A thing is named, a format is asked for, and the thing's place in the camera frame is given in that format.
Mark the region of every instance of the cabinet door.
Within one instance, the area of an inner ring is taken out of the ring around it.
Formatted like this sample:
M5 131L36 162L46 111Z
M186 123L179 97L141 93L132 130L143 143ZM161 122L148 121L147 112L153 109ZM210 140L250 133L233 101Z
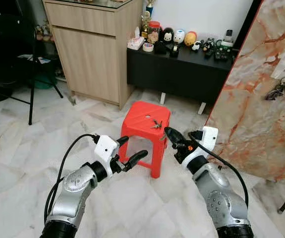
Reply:
M119 103L116 39L53 27L72 91Z

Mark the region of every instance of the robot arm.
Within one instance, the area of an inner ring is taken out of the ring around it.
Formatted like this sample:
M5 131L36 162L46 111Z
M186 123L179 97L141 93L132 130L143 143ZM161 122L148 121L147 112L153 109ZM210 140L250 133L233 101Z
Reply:
M186 140L173 128L166 127L165 132L173 148L177 149L174 155L177 161L193 174L192 179L206 202L219 237L252 238L244 200L232 190L218 167L208 163L208 153L199 148L194 140ZM205 126L202 131L192 132L191 138L199 139L201 145L212 150L217 134L216 128Z
M148 154L143 150L126 164L121 163L117 152L127 140L128 137L118 141L106 135L99 137L94 151L96 161L85 163L64 178L61 194L47 216L41 238L73 238L82 220L86 199L97 184L116 172L127 172Z

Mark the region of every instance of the marble floor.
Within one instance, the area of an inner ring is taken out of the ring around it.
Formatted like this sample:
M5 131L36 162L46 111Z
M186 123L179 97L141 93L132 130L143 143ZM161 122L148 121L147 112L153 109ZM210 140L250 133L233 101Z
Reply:
M94 132L118 138L130 105L143 100L159 103L160 93L136 89L125 107L86 98L70 98L64 83L60 99L53 89L36 90L33 125L28 126L28 107L8 99L0 103L0 238L38 238L43 229L43 210L54 184L60 161L80 134ZM29 90L17 97L28 99ZM199 102L167 95L171 126L186 134L203 126L210 108L198 115ZM63 174L92 161L94 145L84 139L71 151ZM152 148L142 138L132 138L129 154ZM240 183L222 169L234 190ZM249 189L249 219L257 238L285 237L285 212L276 210L285 199L285 186L242 173ZM136 166L128 173L106 179L86 202L79 238L214 238L217 233L203 198L173 157L165 152L162 174L150 178L148 169Z

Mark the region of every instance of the glass jar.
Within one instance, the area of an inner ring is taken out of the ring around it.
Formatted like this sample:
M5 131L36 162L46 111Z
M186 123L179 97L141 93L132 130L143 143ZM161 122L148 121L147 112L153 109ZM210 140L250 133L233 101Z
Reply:
M159 31L160 23L157 21L150 21L147 41L151 44L156 43L159 40Z

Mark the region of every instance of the wooden cabinet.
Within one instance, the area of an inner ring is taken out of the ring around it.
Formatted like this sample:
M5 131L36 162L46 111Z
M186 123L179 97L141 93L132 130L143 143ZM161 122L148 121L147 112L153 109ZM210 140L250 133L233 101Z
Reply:
M70 90L122 108L131 94L127 40L140 25L142 0L101 1L113 7L65 0L44 5Z

